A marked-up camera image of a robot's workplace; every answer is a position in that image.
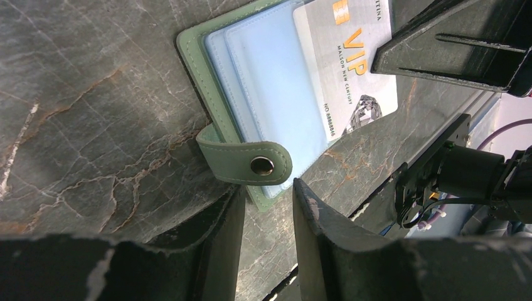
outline white card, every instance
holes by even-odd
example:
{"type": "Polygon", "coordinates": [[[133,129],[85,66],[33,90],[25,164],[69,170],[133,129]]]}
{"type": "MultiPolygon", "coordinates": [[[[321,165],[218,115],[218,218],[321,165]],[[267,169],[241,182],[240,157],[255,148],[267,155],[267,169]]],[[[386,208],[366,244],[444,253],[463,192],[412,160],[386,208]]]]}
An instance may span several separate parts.
{"type": "Polygon", "coordinates": [[[397,110],[395,76],[370,72],[391,39],[387,0],[314,0],[294,21],[328,141],[397,110]]]}

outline marble veining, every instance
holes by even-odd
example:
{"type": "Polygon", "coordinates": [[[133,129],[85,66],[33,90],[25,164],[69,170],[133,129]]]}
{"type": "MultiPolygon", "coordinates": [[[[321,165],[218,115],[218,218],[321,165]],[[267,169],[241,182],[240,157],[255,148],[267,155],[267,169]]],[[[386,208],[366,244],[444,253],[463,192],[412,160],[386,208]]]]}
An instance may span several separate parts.
{"type": "MultiPolygon", "coordinates": [[[[0,1],[0,233],[147,241],[221,196],[228,185],[194,141],[210,120],[174,40],[249,2],[0,1]]],[[[401,25],[431,1],[392,2],[401,25]]],[[[343,214],[472,93],[398,86],[397,113],[344,137],[304,176],[343,214]]],[[[261,300],[295,265],[290,195],[266,213],[248,202],[237,300],[261,300]]]]}

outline marble countertop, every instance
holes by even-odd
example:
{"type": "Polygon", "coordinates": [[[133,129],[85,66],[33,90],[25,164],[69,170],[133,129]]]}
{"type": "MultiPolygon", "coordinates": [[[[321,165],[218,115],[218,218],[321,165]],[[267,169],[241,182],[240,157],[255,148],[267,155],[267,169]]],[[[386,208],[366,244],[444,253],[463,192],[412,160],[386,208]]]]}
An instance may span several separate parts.
{"type": "MultiPolygon", "coordinates": [[[[249,0],[0,3],[0,233],[147,241],[228,189],[194,141],[210,123],[174,40],[249,0]]],[[[431,0],[392,1],[396,28],[431,0]]],[[[342,138],[304,175],[352,213],[474,91],[398,78],[398,112],[342,138]]],[[[290,193],[248,202],[237,300],[296,263],[290,193]]]]}

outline cable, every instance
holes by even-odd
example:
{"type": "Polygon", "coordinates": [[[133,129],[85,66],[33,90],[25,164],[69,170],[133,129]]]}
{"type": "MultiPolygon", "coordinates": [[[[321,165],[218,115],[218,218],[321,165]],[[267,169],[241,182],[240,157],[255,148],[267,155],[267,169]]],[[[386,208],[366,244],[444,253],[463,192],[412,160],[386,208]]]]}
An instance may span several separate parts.
{"type": "MultiPolygon", "coordinates": [[[[521,125],[527,125],[527,124],[532,124],[532,119],[519,120],[516,122],[512,122],[511,124],[507,124],[504,127],[501,127],[500,129],[493,132],[493,134],[488,136],[484,141],[482,141],[482,143],[479,145],[477,150],[478,151],[483,150],[490,142],[492,142],[497,136],[501,135],[502,133],[507,132],[513,128],[519,127],[521,125]]],[[[432,224],[441,217],[442,213],[444,213],[446,206],[447,206],[446,204],[441,205],[439,212],[434,213],[433,216],[431,216],[428,220],[424,221],[423,224],[421,223],[418,224],[418,229],[419,230],[430,229],[430,227],[432,227],[432,224]]]]}
{"type": "Polygon", "coordinates": [[[523,120],[520,120],[520,121],[512,122],[511,124],[505,125],[504,127],[501,127],[500,129],[498,129],[495,132],[493,132],[493,134],[488,136],[479,145],[477,150],[479,150],[479,151],[483,150],[488,145],[488,143],[492,142],[493,139],[495,139],[498,135],[501,135],[502,133],[504,133],[504,132],[506,132],[508,130],[511,130],[511,129],[515,128],[515,127],[519,127],[519,126],[525,125],[525,124],[532,124],[532,119],[523,119],[523,120]]]}
{"type": "Polygon", "coordinates": [[[408,216],[408,212],[410,211],[410,208],[403,208],[403,211],[401,214],[399,214],[398,222],[400,225],[402,225],[402,228],[410,229],[414,227],[416,224],[418,224],[421,219],[423,218],[423,215],[431,210],[432,208],[444,204],[478,204],[478,205],[487,205],[487,206],[500,206],[504,204],[504,201],[496,201],[496,200],[486,200],[486,199],[476,199],[476,198],[456,198],[456,199],[441,199],[439,201],[433,202],[432,204],[429,204],[427,207],[424,207],[423,210],[421,210],[418,213],[418,217],[409,222],[404,223],[405,217],[408,216]]]}

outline metal snap button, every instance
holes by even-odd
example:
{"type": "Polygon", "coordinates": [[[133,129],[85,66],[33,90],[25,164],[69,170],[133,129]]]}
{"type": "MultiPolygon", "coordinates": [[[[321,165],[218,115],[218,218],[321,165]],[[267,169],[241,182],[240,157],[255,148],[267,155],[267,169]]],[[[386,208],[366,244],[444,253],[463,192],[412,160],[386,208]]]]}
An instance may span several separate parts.
{"type": "Polygon", "coordinates": [[[259,176],[269,176],[274,172],[274,163],[266,157],[255,157],[251,160],[251,170],[259,176]]]}

